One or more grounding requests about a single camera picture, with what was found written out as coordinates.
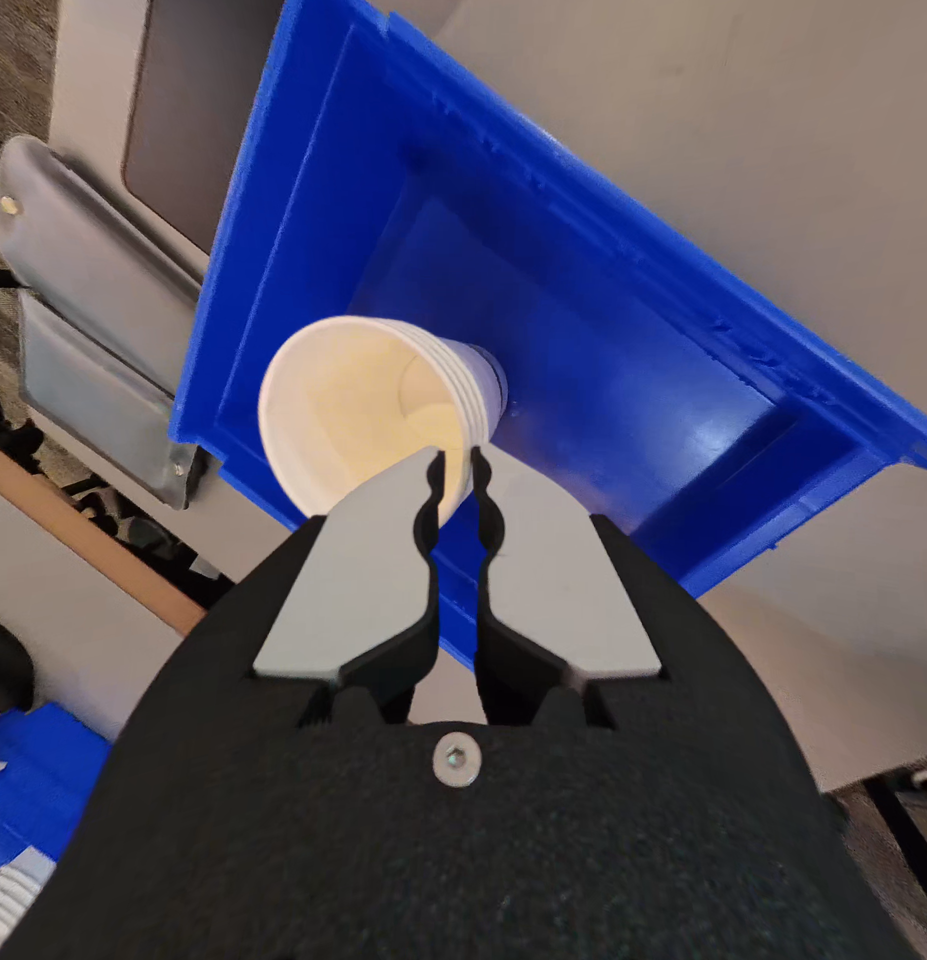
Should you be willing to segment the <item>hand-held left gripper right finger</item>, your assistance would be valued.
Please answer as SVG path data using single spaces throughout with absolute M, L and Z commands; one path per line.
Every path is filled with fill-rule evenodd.
M 484 549 L 474 675 L 487 722 L 528 726 L 553 690 L 571 691 L 587 714 L 598 685 L 659 678 L 588 509 L 496 446 L 470 458 Z

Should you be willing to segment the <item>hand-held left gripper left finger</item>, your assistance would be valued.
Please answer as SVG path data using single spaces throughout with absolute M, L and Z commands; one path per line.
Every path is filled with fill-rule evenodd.
M 254 695 L 292 726 L 361 697 L 404 726 L 440 636 L 432 558 L 446 455 L 425 446 L 346 494 L 324 517 L 252 671 Z

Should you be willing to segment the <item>blue plastic bin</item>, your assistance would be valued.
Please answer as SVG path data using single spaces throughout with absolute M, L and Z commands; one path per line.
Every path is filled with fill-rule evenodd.
M 486 349 L 494 443 L 699 597 L 889 466 L 927 416 L 401 17 L 285 2 L 220 216 L 170 434 L 289 529 L 265 368 L 354 308 Z
M 0 714 L 0 868 L 28 848 L 60 861 L 109 752 L 56 703 Z

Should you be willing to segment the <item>black device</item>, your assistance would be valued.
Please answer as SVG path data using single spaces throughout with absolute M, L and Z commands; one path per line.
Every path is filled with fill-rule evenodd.
M 0 623 L 0 714 L 28 712 L 36 693 L 36 671 L 25 647 Z

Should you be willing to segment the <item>white paper cup green band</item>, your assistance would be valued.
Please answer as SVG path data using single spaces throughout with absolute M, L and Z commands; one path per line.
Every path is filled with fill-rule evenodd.
M 445 454 L 438 523 L 472 490 L 470 450 L 434 445 L 401 413 L 398 379 L 413 351 L 389 318 L 337 316 L 294 333 L 269 362 L 259 393 L 265 458 L 289 501 L 306 517 L 325 515 L 364 482 L 410 454 Z

